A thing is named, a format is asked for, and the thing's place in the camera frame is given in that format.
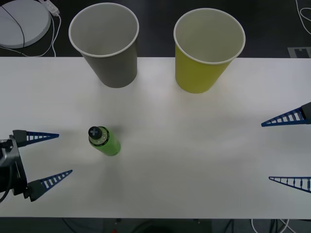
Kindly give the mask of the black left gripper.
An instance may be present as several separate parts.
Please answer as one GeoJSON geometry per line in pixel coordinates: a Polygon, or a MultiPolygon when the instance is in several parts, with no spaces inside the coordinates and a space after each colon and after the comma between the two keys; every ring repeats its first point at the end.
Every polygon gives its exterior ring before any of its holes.
{"type": "Polygon", "coordinates": [[[13,135],[9,135],[9,139],[11,140],[11,146],[9,147],[9,166],[12,169],[10,187],[14,196],[23,194],[25,199],[29,198],[31,202],[36,201],[72,173],[72,170],[68,170],[30,183],[27,182],[19,148],[58,137],[59,134],[56,133],[30,132],[25,130],[13,130],[13,135]]]}

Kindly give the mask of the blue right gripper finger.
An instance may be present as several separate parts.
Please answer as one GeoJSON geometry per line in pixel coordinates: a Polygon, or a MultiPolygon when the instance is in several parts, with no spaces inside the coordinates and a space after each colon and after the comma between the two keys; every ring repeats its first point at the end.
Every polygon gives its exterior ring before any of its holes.
{"type": "Polygon", "coordinates": [[[284,126],[284,125],[303,125],[311,123],[311,103],[302,105],[272,119],[261,123],[262,127],[284,126]]]}
{"type": "Polygon", "coordinates": [[[304,191],[307,193],[311,192],[311,178],[310,177],[278,177],[269,176],[269,180],[276,183],[304,191]]]}

